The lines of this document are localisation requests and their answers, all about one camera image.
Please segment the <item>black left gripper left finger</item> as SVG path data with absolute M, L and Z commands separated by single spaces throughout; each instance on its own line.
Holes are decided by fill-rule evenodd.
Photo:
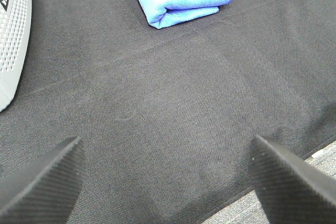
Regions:
M 70 137 L 1 182 L 1 223 L 66 223 L 84 180 L 83 141 Z

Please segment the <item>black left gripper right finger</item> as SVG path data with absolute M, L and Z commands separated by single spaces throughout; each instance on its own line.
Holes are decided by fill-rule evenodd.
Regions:
M 248 171 L 269 223 L 335 223 L 335 179 L 274 140 L 254 137 Z

